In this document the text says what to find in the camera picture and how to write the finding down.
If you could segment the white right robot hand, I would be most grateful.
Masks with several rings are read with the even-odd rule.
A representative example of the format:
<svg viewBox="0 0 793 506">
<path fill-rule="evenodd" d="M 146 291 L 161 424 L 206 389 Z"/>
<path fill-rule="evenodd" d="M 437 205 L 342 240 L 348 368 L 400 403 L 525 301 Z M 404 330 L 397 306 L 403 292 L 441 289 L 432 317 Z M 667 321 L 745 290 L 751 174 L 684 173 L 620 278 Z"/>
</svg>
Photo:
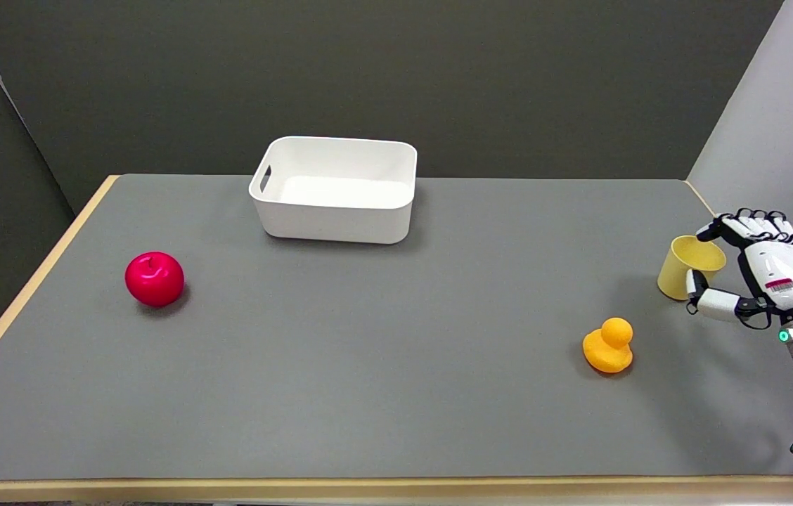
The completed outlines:
<svg viewBox="0 0 793 506">
<path fill-rule="evenodd" d="M 689 269 L 685 276 L 687 311 L 745 327 L 757 315 L 782 324 L 793 321 L 793 227 L 780 211 L 740 208 L 718 214 L 698 230 L 699 242 L 722 239 L 738 249 L 737 265 L 750 294 L 711 287 L 705 273 Z"/>
</svg>

